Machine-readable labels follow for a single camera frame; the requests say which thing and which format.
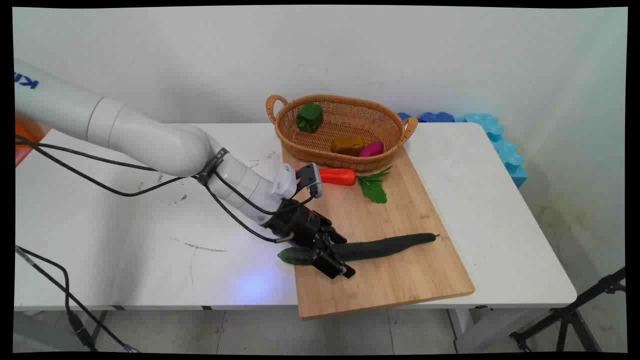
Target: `purple sweet potato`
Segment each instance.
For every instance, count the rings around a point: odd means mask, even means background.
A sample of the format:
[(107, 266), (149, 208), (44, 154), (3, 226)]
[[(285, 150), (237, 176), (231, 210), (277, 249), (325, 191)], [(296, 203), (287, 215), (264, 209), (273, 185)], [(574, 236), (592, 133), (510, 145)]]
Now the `purple sweet potato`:
[(360, 151), (360, 157), (367, 158), (369, 156), (380, 155), (383, 152), (385, 152), (385, 143), (372, 142)]

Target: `green bell pepper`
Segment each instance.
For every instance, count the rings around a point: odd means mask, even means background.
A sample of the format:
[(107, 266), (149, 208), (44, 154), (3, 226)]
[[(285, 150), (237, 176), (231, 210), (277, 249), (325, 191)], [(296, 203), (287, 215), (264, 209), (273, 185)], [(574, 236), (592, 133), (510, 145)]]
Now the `green bell pepper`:
[(315, 133), (322, 125), (322, 107), (310, 102), (302, 107), (296, 116), (298, 129), (306, 133)]

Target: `wooden cutting board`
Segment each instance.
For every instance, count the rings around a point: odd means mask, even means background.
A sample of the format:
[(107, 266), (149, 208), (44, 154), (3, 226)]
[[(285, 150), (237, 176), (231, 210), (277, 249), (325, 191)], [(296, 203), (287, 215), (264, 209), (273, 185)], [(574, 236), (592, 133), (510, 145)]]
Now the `wooden cutting board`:
[[(282, 157), (294, 168), (307, 164), (284, 148)], [(356, 183), (324, 184), (324, 196), (307, 206), (329, 218), (350, 242), (415, 233), (440, 236), (432, 243), (385, 258), (347, 262), (356, 270), (350, 279), (340, 276), (331, 280), (313, 266), (296, 265), (298, 313), (302, 319), (459, 297), (475, 291), (404, 148), (397, 151), (390, 165), (393, 167), (383, 183), (386, 204), (373, 203)], [(307, 197), (303, 190), (295, 199)]]

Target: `black cable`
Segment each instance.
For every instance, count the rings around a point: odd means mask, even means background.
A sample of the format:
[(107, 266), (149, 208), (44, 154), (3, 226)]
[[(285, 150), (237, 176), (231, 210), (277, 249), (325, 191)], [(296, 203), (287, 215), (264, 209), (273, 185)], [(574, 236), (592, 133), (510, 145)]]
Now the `black cable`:
[(287, 211), (291, 211), (295, 208), (299, 208), (300, 206), (304, 206), (306, 203), (310, 202), (311, 200), (314, 199), (314, 196), (311, 195), (307, 200), (304, 200), (303, 202), (299, 202), (295, 205), (289, 206), (288, 208), (284, 208), (284, 209), (280, 209), (277, 211), (269, 211), (269, 210), (265, 210), (262, 209), (260, 206), (254, 204), (251, 200), (249, 200), (249, 198), (247, 198), (246, 196), (244, 196), (240, 191), (238, 191), (236, 188), (234, 188), (231, 184), (229, 184), (227, 182), (227, 180), (224, 180), (220, 174), (218, 173), (218, 171), (213, 172), (214, 174), (216, 174), (216, 176), (218, 177), (218, 179), (227, 186), (227, 188), (230, 188), (234, 193), (236, 193), (236, 195), (238, 195), (240, 197), (240, 199), (243, 199), (244, 201), (246, 201), (247, 204), (251, 205), (254, 209), (260, 211), (261, 213), (265, 213), (267, 215), (279, 215), (282, 213), (285, 213)]
[(65, 277), (65, 309), (67, 310), (67, 319), (69, 320), (69, 324), (71, 325), (71, 328), (76, 333), (76, 336), (78, 337), (80, 342), (84, 346), (89, 348), (89, 351), (92, 351), (92, 352), (98, 351), (98, 349), (95, 348), (95, 342), (93, 341), (93, 338), (91, 337), (87, 329), (84, 327), (82, 320), (80, 320), (80, 317), (78, 317), (76, 313), (71, 311), (71, 307), (69, 306), (69, 274), (67, 273), (67, 269), (65, 269), (62, 265), (57, 264), (38, 254), (34, 254), (29, 250), (22, 249), (22, 251), (26, 254), (33, 256), (34, 258), (44, 261), (47, 264), (55, 266), (56, 268), (60, 269), (60, 271), (62, 271), (62, 275)]
[(220, 207), (222, 208), (222, 210), (224, 210), (231, 218), (233, 218), (238, 224), (240, 224), (240, 226), (244, 227), (245, 230), (247, 230), (248, 232), (252, 233), (253, 235), (257, 236), (260, 239), (263, 239), (265, 241), (269, 241), (271, 243), (278, 243), (283, 241), (283, 238), (280, 239), (272, 239), (272, 238), (268, 238), (262, 234), (256, 233), (251, 227), (248, 227), (244, 222), (242, 222), (242, 220), (238, 219), (237, 216), (235, 216), (231, 210), (229, 210), (223, 203), (222, 201), (220, 201), (220, 199), (218, 199), (218, 197), (211, 191), (211, 189), (209, 188), (209, 185), (205, 184), (204, 185), (205, 189), (207, 189), (207, 191), (209, 192), (209, 194), (211, 194), (211, 197), (218, 203), (218, 205), (220, 205)]
[(15, 137), (16, 137), (16, 138), (19, 138), (20, 140), (22, 140), (23, 142), (25, 142), (27, 145), (31, 146), (35, 151), (39, 152), (40, 154), (42, 154), (42, 155), (43, 155), (43, 156), (45, 156), (46, 158), (48, 158), (48, 159), (50, 159), (51, 161), (55, 162), (56, 164), (58, 164), (58, 165), (60, 165), (60, 166), (64, 167), (65, 169), (67, 169), (67, 170), (69, 170), (69, 171), (73, 172), (74, 174), (79, 175), (79, 176), (81, 176), (81, 177), (83, 177), (83, 178), (85, 178), (85, 179), (87, 179), (87, 180), (91, 181), (93, 184), (96, 184), (96, 185), (98, 185), (99, 187), (101, 187), (101, 188), (103, 188), (103, 189), (105, 189), (105, 190), (107, 190), (107, 191), (109, 191), (109, 192), (112, 192), (112, 193), (114, 193), (114, 194), (117, 194), (117, 195), (120, 195), (120, 196), (124, 196), (124, 197), (134, 197), (134, 196), (142, 195), (142, 194), (144, 194), (144, 193), (148, 193), (148, 192), (150, 192), (150, 191), (152, 191), (152, 190), (155, 190), (155, 189), (157, 189), (157, 188), (160, 188), (160, 187), (162, 187), (162, 186), (164, 186), (164, 185), (167, 185), (167, 184), (170, 184), (170, 183), (174, 183), (174, 182), (176, 182), (176, 181), (178, 181), (178, 180), (180, 180), (180, 179), (184, 179), (183, 177), (174, 177), (174, 178), (173, 178), (173, 179), (171, 179), (171, 180), (167, 180), (167, 181), (165, 181), (165, 182), (163, 182), (163, 183), (157, 184), (157, 185), (155, 185), (155, 186), (151, 186), (150, 188), (144, 189), (144, 190), (139, 191), (139, 192), (135, 192), (135, 193), (125, 193), (125, 192), (121, 192), (120, 190), (116, 190), (116, 189), (114, 189), (114, 188), (110, 188), (110, 187), (108, 187), (107, 185), (105, 185), (105, 184), (101, 183), (100, 181), (98, 181), (98, 180), (96, 180), (96, 179), (94, 179), (94, 178), (90, 177), (89, 175), (86, 175), (85, 173), (81, 172), (80, 170), (77, 170), (76, 168), (74, 168), (74, 167), (72, 167), (72, 166), (70, 166), (70, 165), (67, 165), (64, 161), (61, 161), (61, 160), (59, 160), (58, 158), (56, 158), (55, 156), (53, 156), (53, 155), (49, 154), (48, 152), (46, 152), (46, 151), (42, 150), (38, 144), (33, 143), (33, 142), (30, 142), (29, 140), (27, 140), (27, 139), (26, 139), (26, 138), (24, 138), (23, 136), (15, 135)]
[[(172, 180), (169, 180), (169, 181), (165, 181), (164, 183), (155, 185), (155, 186), (153, 186), (153, 187), (151, 187), (149, 189), (145, 189), (145, 190), (142, 190), (142, 191), (137, 192), (137, 193), (131, 193), (129, 195), (123, 195), (123, 194), (126, 194), (126, 193), (122, 193), (122, 192), (119, 192), (118, 190), (112, 189), (112, 188), (110, 188), (110, 187), (108, 187), (108, 186), (106, 186), (104, 184), (101, 184), (97, 180), (92, 180), (92, 178), (89, 177), (89, 176), (84, 176), (84, 174), (81, 173), (80, 171), (71, 168), (71, 166), (69, 166), (69, 165), (65, 166), (65, 164), (62, 163), (62, 161), (60, 161), (60, 160), (56, 161), (56, 159), (55, 159), (55, 157), (53, 155), (50, 155), (49, 153), (44, 152), (43, 150), (37, 149), (37, 148), (38, 147), (46, 147), (46, 148), (50, 148), (50, 149), (65, 151), (65, 152), (69, 152), (71, 154), (84, 156), (85, 158), (89, 158), (89, 159), (92, 159), (92, 160), (103, 161), (105, 163), (110, 163), (110, 164), (114, 164), (114, 165), (120, 165), (120, 166), (123, 166), (123, 167), (137, 168), (137, 169), (140, 169), (140, 170), (147, 170), (147, 171), (157, 171), (157, 170), (154, 169), (154, 168), (150, 168), (150, 167), (144, 167), (144, 166), (130, 164), (130, 163), (123, 163), (121, 161), (115, 161), (115, 160), (110, 160), (110, 159), (106, 159), (106, 158), (101, 158), (100, 156), (95, 156), (95, 155), (87, 154), (86, 152), (69, 149), (68, 147), (62, 147), (62, 146), (58, 146), (58, 145), (51, 145), (51, 144), (48, 144), (48, 143), (33, 143), (33, 142), (29, 141), (27, 138), (25, 138), (25, 137), (23, 137), (21, 135), (15, 135), (15, 137), (20, 140), (19, 142), (16, 143), (16, 145), (29, 145), (32, 148), (34, 148), (34, 150), (40, 152), (40, 154), (43, 154), (44, 156), (48, 157), (50, 160), (55, 161), (57, 164), (62, 165), (63, 167), (67, 168), (68, 170), (74, 172), (75, 174), (80, 175), (80, 176), (84, 177), (85, 179), (93, 182), (94, 184), (96, 184), (96, 185), (98, 185), (98, 186), (100, 186), (100, 187), (102, 187), (102, 188), (104, 188), (106, 190), (109, 190), (109, 191), (111, 191), (113, 193), (116, 193), (118, 195), (130, 196), (130, 197), (137, 196), (137, 195), (142, 195), (142, 194), (144, 194), (146, 192), (149, 192), (151, 190), (155, 190), (155, 189), (157, 189), (157, 188), (159, 188), (161, 186), (164, 186), (166, 184), (172, 183), (172, 182), (174, 182), (176, 180), (183, 179), (183, 177), (177, 177), (175, 179), (172, 179)], [(304, 200), (303, 202), (300, 202), (298, 204), (289, 206), (288, 208), (280, 209), (280, 210), (277, 210), (277, 211), (268, 211), (268, 210), (262, 209), (260, 206), (258, 206), (256, 204), (254, 204), (251, 200), (249, 200), (249, 198), (244, 196), (240, 191), (238, 191), (231, 184), (229, 184), (226, 180), (224, 180), (224, 178), (222, 178), (217, 171), (215, 171), (214, 173), (216, 174), (218, 179), (225, 186), (230, 188), (241, 199), (243, 199), (245, 202), (247, 202), (250, 206), (252, 206), (256, 210), (258, 210), (258, 211), (260, 211), (262, 213), (265, 213), (267, 215), (279, 215), (279, 214), (285, 213), (287, 211), (293, 210), (293, 209), (298, 208), (300, 206), (304, 206), (305, 204), (309, 203), (314, 198), (313, 196), (310, 196), (308, 199)]]
[[(149, 192), (151, 190), (155, 190), (161, 186), (164, 186), (166, 184), (172, 183), (174, 181), (178, 181), (180, 179), (183, 179), (183, 177), (176, 177), (174, 179), (171, 179), (169, 181), (165, 181), (161, 184), (152, 186), (148, 189), (142, 190), (140, 192), (137, 193), (123, 193), (120, 192), (116, 189), (110, 188), (102, 183), (100, 183), (98, 180), (95, 180), (94, 178), (80, 172), (79, 170), (76, 170), (75, 168), (71, 167), (70, 165), (67, 165), (66, 163), (62, 162), (61, 160), (59, 160), (58, 158), (56, 158), (55, 156), (49, 154), (48, 152), (45, 152), (44, 150), (40, 149), (41, 147), (48, 147), (51, 149), (56, 149), (56, 150), (61, 150), (61, 151), (66, 151), (69, 152), (71, 154), (75, 154), (75, 155), (80, 155), (80, 156), (84, 156), (85, 158), (90, 158), (93, 160), (97, 160), (97, 161), (103, 161), (106, 163), (110, 163), (110, 164), (114, 164), (114, 165), (120, 165), (120, 166), (124, 166), (124, 167), (131, 167), (131, 168), (138, 168), (140, 170), (148, 170), (148, 171), (156, 171), (153, 168), (150, 167), (142, 167), (139, 165), (134, 165), (134, 164), (129, 164), (129, 163), (123, 163), (121, 161), (115, 161), (115, 160), (109, 160), (106, 158), (101, 158), (99, 156), (95, 156), (95, 155), (91, 155), (91, 154), (87, 154), (85, 152), (81, 152), (81, 151), (77, 151), (77, 150), (73, 150), (73, 149), (69, 149), (67, 147), (62, 147), (62, 146), (57, 146), (57, 145), (51, 145), (51, 144), (42, 144), (42, 143), (33, 143), (31, 141), (29, 141), (28, 139), (24, 138), (21, 135), (15, 135), (16, 138), (18, 138), (20, 140), (20, 142), (17, 142), (17, 145), (29, 145), (31, 146), (34, 150), (38, 151), (40, 154), (44, 155), (45, 157), (49, 158), (50, 160), (52, 160), (53, 162), (61, 165), (62, 167), (65, 167), (67, 170), (80, 175), (81, 177), (91, 181), (92, 183), (100, 186), (101, 188), (104, 188), (108, 191), (111, 191), (115, 194), (118, 195), (122, 195), (122, 196), (137, 196), (137, 195), (142, 195), (143, 193)], [(298, 204), (295, 204), (293, 206), (289, 206), (288, 208), (284, 208), (281, 209), (279, 211), (267, 211), (265, 209), (260, 208), (258, 205), (254, 204), (251, 200), (249, 200), (247, 197), (245, 197), (241, 192), (239, 192), (238, 190), (236, 190), (231, 184), (229, 184), (226, 180), (224, 180), (219, 174), (218, 172), (215, 172), (216, 176), (218, 176), (218, 179), (220, 179), (222, 181), (222, 183), (227, 186), (228, 188), (230, 188), (234, 193), (236, 193), (238, 196), (240, 196), (240, 198), (242, 198), (244, 201), (246, 201), (249, 205), (253, 206), (255, 209), (267, 214), (267, 215), (278, 215), (281, 213), (285, 213), (286, 211), (290, 211), (293, 210), (295, 208), (298, 208), (300, 206), (303, 206), (305, 204), (307, 204), (308, 202), (310, 202), (311, 200), (313, 200), (313, 195), (310, 196), (308, 199), (304, 200), (303, 202), (300, 202)], [(197, 176), (191, 176), (193, 179), (198, 179)], [(233, 218), (240, 226), (244, 227), (247, 231), (249, 231), (250, 233), (252, 233), (253, 235), (257, 236), (258, 238), (265, 240), (265, 241), (269, 241), (269, 242), (273, 242), (273, 243), (278, 243), (281, 241), (286, 241), (286, 239), (291, 238), (292, 234), (290, 234), (288, 237), (285, 238), (277, 238), (277, 239), (273, 239), (273, 238), (267, 238), (266, 236), (263, 236), (257, 232), (255, 232), (252, 228), (248, 227), (245, 223), (242, 222), (242, 220), (240, 220), (239, 218), (237, 218), (220, 200), (217, 196), (215, 196), (215, 194), (213, 194), (213, 192), (211, 191), (211, 189), (209, 188), (208, 185), (205, 184), (205, 188), (207, 189), (207, 191), (211, 194), (211, 197), (213, 197), (213, 199), (218, 203), (218, 205), (220, 205), (220, 207), (231, 217)]]
[[(31, 143), (27, 143), (24, 140), (16, 142), (15, 144), (16, 145), (29, 145), (29, 146), (31, 146)], [(144, 167), (144, 166), (141, 166), (141, 165), (135, 165), (135, 164), (130, 164), (130, 163), (123, 163), (121, 161), (111, 160), (111, 159), (107, 159), (107, 158), (101, 158), (100, 156), (91, 155), (91, 154), (87, 154), (86, 152), (69, 149), (68, 147), (62, 147), (62, 146), (57, 146), (57, 145), (51, 145), (49, 143), (40, 143), (40, 142), (32, 143), (32, 144), (35, 144), (35, 145), (37, 145), (39, 147), (48, 147), (50, 149), (70, 152), (71, 154), (74, 154), (74, 155), (80, 155), (80, 156), (84, 156), (85, 158), (90, 158), (90, 159), (93, 159), (93, 160), (103, 161), (105, 163), (110, 163), (110, 164), (114, 164), (114, 165), (120, 165), (120, 166), (123, 166), (123, 167), (137, 168), (137, 169), (146, 170), (146, 171), (157, 171), (154, 168)]]
[(55, 284), (60, 290), (62, 290), (66, 296), (68, 296), (69, 298), (71, 298), (71, 300), (73, 300), (98, 326), (102, 327), (102, 330), (104, 330), (107, 334), (109, 334), (109, 336), (111, 336), (111, 338), (116, 341), (123, 349), (125, 350), (129, 350), (132, 349), (130, 345), (125, 344), (122, 340), (120, 340), (118, 338), (118, 336), (116, 336), (115, 334), (113, 334), (113, 332), (111, 332), (111, 330), (109, 330), (108, 327), (106, 327), (106, 325), (104, 325), (98, 318), (96, 318), (93, 313), (91, 311), (89, 311), (81, 302), (80, 300), (78, 300), (69, 290), (68, 288), (65, 288), (64, 286), (62, 286), (62, 284), (60, 284), (56, 279), (54, 279), (51, 275), (49, 275), (49, 273), (47, 273), (43, 268), (41, 268), (38, 264), (34, 263), (33, 260), (31, 260), (27, 255), (31, 255), (34, 258), (40, 259), (42, 261), (45, 261), (48, 264), (51, 264), (57, 268), (59, 268), (60, 270), (63, 271), (63, 273), (65, 274), (65, 281), (67, 281), (67, 285), (68, 285), (68, 275), (67, 275), (67, 270), (62, 267), (62, 265), (59, 265), (43, 256), (40, 256), (34, 252), (31, 252), (23, 247), (20, 247), (18, 245), (15, 246), (15, 252), (20, 255), (29, 265), (31, 265), (34, 269), (36, 269), (39, 273), (41, 273), (42, 275), (44, 275), (44, 277), (46, 277), (49, 281), (51, 281), (53, 284)]

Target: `white table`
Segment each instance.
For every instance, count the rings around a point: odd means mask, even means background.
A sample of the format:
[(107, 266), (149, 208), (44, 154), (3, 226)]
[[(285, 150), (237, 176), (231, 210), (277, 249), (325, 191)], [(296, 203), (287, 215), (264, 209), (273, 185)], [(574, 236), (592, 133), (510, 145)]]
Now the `white table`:
[[(244, 163), (256, 164), (260, 175), (275, 175), (282, 153), (273, 125), (196, 125)], [(43, 143), (137, 163), (57, 131)], [(476, 291), (404, 308), (456, 309), (456, 344), (467, 352), (509, 334), (533, 314), (575, 300), (574, 287), (480, 126), (419, 124), (405, 148)], [(170, 178), (48, 151), (125, 192)], [(193, 179), (125, 198), (36, 152), (16, 168), (15, 178), (16, 244), (65, 266), (72, 292), (89, 309), (297, 304), (293, 268), (276, 257), (288, 245), (253, 237)], [(21, 258), (15, 262), (14, 311), (63, 309), (59, 289)], [(63, 280), (58, 271), (45, 268)], [(496, 311), (473, 324), (468, 309), (476, 306)]]

